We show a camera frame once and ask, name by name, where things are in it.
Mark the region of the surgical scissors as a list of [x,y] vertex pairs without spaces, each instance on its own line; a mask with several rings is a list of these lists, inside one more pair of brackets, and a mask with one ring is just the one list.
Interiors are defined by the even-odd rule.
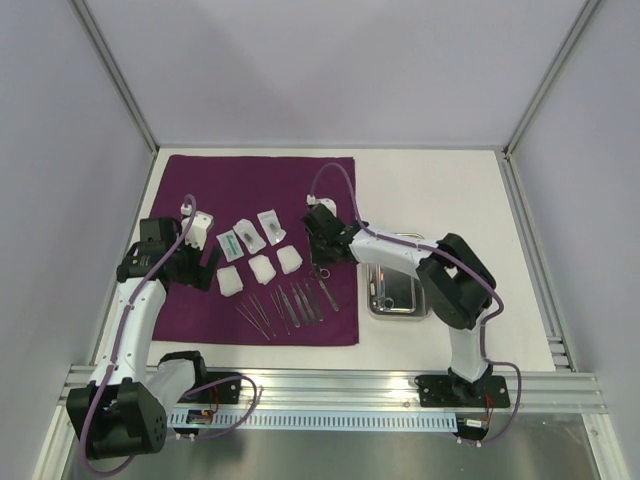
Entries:
[[388,311],[394,306],[393,298],[386,291],[385,271],[383,267],[373,267],[370,288],[371,305],[376,311]]
[[313,253],[310,254],[311,275],[318,280],[326,280],[331,276],[331,272],[320,265]]

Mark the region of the stainless steel tray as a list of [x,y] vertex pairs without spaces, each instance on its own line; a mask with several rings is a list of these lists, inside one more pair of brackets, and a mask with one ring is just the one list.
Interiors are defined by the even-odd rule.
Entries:
[[[365,258],[368,265],[367,302],[374,317],[382,320],[419,321],[429,315],[430,309],[416,273],[420,257],[414,249],[380,240],[379,246],[368,249]],[[381,266],[385,271],[386,291],[394,300],[394,306],[388,311],[376,311],[371,305],[370,280],[374,266]]]

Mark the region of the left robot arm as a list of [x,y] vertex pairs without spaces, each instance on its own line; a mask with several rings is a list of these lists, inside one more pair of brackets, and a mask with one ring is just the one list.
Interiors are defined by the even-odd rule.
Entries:
[[153,376],[146,368],[170,287],[206,292],[211,286],[221,251],[202,258],[213,223],[201,211],[140,221],[140,238],[116,269],[116,320],[104,355],[88,384],[72,389],[66,401],[84,459],[159,452],[167,417],[181,397],[197,401],[207,394],[210,378],[197,351],[165,355]]

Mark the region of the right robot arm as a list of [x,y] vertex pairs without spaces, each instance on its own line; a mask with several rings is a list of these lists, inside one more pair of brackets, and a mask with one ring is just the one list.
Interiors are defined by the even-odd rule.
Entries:
[[346,224],[321,203],[302,222],[315,265],[379,265],[418,281],[427,305],[449,328],[452,396],[472,405],[486,394],[493,367],[484,327],[496,281],[464,239],[448,234],[438,241],[411,241],[361,220]]

